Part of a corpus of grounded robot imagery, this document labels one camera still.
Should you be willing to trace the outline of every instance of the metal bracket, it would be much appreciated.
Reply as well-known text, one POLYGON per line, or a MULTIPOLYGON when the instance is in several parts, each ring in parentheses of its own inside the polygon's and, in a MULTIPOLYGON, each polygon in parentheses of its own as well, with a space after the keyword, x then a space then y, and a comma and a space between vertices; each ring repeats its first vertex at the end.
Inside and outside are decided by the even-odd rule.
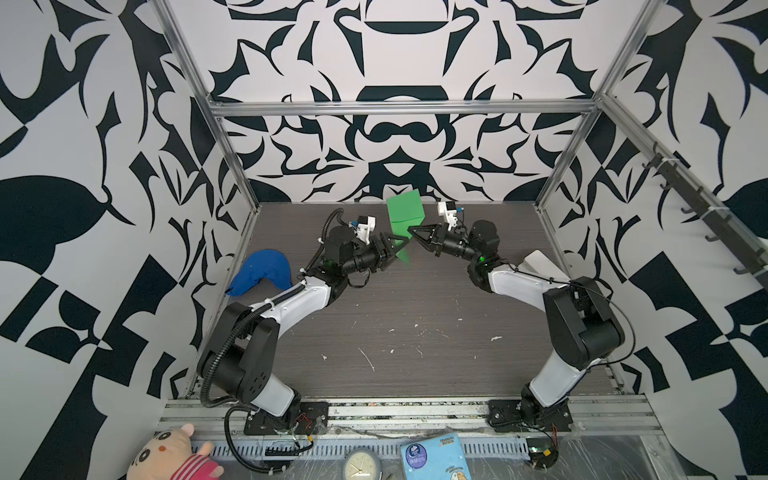
MULTIPOLYGON (((299 415, 296 418, 296 435, 312 435, 322 431, 327 426, 328 419, 327 402, 301 402, 299 415)), ((245 435, 270 435, 275 430, 282 430, 285 425, 277 422, 274 417, 264 411, 249 415, 245 422, 245 435)))
POLYGON ((590 98, 443 101, 298 101, 211 102, 216 117, 270 115, 384 115, 384 114, 510 114, 584 113, 594 107, 590 98))
MULTIPOLYGON (((490 400, 488 402, 488 425, 497 433, 529 432, 524 426, 520 426, 521 416, 518 406, 520 400, 490 400)), ((571 410, 568 401, 561 402, 547 409, 547 412, 538 422, 539 428, 546 432, 570 432, 571 410)))

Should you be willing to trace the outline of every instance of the mounting plate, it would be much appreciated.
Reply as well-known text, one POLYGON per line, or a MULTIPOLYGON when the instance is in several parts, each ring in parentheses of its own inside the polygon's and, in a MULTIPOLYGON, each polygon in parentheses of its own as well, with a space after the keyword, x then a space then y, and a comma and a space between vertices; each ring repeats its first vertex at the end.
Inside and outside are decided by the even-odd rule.
MULTIPOLYGON (((328 407, 327 402, 301 402, 295 433, 297 435, 310 435, 316 431, 318 425, 327 426, 328 407)), ((272 435, 275 430, 282 429, 284 429, 284 425, 281 422, 262 410, 246 420, 243 433, 245 435, 272 435)))
MULTIPOLYGON (((519 403, 520 400, 489 400, 488 424, 497 433, 530 432, 530 430, 525 427, 515 425, 516 422, 521 421, 520 412, 518 410, 519 403)), ((568 403, 565 402, 556 409, 553 409, 552 413, 547 415, 540 424, 536 426, 546 432, 552 432, 553 425, 558 432, 570 432, 571 422, 571 410, 568 408, 568 403)))

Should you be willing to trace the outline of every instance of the white debris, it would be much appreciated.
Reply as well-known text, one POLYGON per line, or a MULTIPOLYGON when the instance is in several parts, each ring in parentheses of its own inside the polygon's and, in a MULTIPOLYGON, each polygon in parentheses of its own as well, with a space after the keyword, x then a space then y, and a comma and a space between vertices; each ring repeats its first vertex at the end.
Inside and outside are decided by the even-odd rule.
POLYGON ((376 371, 376 369, 375 369, 375 368, 373 368, 373 364, 371 363, 371 360, 368 358, 368 356, 366 355, 366 353, 365 353, 365 352, 363 352, 363 350, 362 350, 360 347, 357 347, 357 349, 358 349, 358 350, 360 350, 360 353, 362 353, 362 356, 364 356, 364 357, 366 358, 366 360, 368 360, 368 365, 371 365, 371 370, 373 370, 373 371, 375 372, 375 371, 376 371))

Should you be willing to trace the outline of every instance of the blue hat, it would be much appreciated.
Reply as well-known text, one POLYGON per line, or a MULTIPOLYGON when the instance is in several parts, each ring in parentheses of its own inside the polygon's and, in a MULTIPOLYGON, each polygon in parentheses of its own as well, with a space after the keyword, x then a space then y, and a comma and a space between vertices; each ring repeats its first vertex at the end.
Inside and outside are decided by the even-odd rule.
POLYGON ((279 289, 291 287, 290 265, 285 255, 277 250, 259 250, 250 254, 232 280, 227 295, 243 295, 265 277, 279 289))

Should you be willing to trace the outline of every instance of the white bracket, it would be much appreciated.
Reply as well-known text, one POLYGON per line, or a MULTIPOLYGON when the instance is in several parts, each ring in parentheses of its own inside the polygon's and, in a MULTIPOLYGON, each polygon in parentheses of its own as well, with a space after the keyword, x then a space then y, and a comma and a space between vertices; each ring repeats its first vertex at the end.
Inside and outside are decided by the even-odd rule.
POLYGON ((442 215, 442 219, 448 224, 448 231, 453 231, 458 224, 458 217, 456 214, 462 211, 461 207, 457 207, 454 202, 438 202, 437 214, 442 215))
POLYGON ((355 229, 355 235, 366 243, 371 243, 370 237, 373 229, 376 228, 376 217, 358 217, 356 222, 350 222, 355 229))

